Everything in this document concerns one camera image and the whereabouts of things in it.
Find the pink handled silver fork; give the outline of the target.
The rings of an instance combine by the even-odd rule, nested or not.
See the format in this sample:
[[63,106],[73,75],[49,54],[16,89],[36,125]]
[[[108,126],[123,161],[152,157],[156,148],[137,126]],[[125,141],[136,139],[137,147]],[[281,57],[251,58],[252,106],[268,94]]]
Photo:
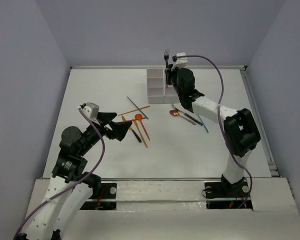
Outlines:
[[166,48],[164,51],[164,61],[165,61],[165,68],[169,68],[169,55],[170,55],[170,49]]

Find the blue metal fork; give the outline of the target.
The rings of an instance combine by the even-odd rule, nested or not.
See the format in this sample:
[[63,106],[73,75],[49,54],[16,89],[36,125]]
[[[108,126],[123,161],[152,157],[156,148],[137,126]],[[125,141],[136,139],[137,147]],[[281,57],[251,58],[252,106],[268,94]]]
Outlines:
[[200,120],[200,122],[201,122],[202,126],[204,127],[205,131],[206,131],[207,133],[209,133],[208,128],[206,127],[205,123],[203,122],[203,120],[202,120],[202,118],[200,117],[199,114],[197,114],[197,117],[198,117],[198,119]]

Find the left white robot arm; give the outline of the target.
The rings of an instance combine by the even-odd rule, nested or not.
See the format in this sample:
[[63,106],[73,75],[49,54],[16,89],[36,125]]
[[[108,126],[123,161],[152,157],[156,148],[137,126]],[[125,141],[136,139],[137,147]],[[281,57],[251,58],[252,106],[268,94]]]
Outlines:
[[104,138],[122,141],[132,125],[130,121],[114,122],[114,112],[82,113],[89,126],[63,130],[60,151],[52,170],[45,196],[16,231],[16,240],[61,240],[71,221],[89,198],[101,197],[105,190],[101,177],[86,172],[84,155]]

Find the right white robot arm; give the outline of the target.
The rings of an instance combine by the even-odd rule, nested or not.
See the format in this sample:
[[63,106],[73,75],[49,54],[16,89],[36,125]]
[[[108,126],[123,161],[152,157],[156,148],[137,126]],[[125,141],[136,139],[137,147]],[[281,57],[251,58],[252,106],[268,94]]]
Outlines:
[[244,185],[244,173],[250,153],[261,140],[261,135],[251,111],[247,108],[236,110],[209,99],[195,88],[194,73],[188,68],[168,65],[164,70],[166,84],[172,86],[178,95],[181,106],[196,115],[201,115],[220,127],[229,158],[217,187],[210,193],[232,196]]

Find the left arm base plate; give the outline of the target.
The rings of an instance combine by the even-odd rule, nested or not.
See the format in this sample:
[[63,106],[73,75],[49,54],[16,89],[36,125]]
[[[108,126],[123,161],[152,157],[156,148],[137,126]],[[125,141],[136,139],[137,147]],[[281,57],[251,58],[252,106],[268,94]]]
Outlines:
[[81,206],[80,210],[112,211],[117,209],[117,183],[102,182],[100,190],[93,192],[92,196]]

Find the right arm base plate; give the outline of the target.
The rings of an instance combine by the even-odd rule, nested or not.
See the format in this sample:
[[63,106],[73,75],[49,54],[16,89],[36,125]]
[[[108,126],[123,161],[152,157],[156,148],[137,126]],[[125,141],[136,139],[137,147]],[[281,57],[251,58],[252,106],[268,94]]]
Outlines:
[[204,183],[201,195],[205,198],[208,210],[253,209],[251,198],[248,197],[250,188],[244,181],[239,187],[228,191],[222,189],[221,181]]

